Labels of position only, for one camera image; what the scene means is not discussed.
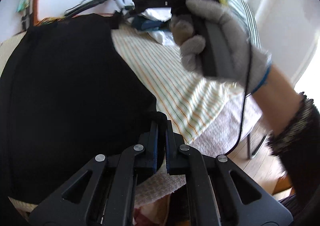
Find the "grey gloved right hand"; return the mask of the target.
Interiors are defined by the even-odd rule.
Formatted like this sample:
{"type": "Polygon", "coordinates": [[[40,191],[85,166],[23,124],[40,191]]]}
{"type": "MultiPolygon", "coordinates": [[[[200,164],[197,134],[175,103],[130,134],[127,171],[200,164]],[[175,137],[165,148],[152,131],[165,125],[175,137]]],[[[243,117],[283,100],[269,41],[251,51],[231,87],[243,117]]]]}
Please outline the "grey gloved right hand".
{"type": "Polygon", "coordinates": [[[186,0],[191,15],[206,24],[208,34],[195,31],[196,22],[174,15],[170,30],[180,47],[181,65],[209,80],[236,82],[248,94],[264,85],[270,73],[271,54],[249,41],[234,14],[213,0],[186,0]]]}

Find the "black sleeved right forearm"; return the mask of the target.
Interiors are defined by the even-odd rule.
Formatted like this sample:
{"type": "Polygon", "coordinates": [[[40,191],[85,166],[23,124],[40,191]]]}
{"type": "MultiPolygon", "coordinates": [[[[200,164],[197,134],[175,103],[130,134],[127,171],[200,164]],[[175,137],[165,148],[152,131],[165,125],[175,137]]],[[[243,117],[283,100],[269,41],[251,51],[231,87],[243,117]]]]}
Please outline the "black sleeved right forearm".
{"type": "Polygon", "coordinates": [[[272,130],[268,144],[285,167],[298,203],[318,203],[319,112],[313,100],[295,92],[274,66],[253,98],[272,130]]]}

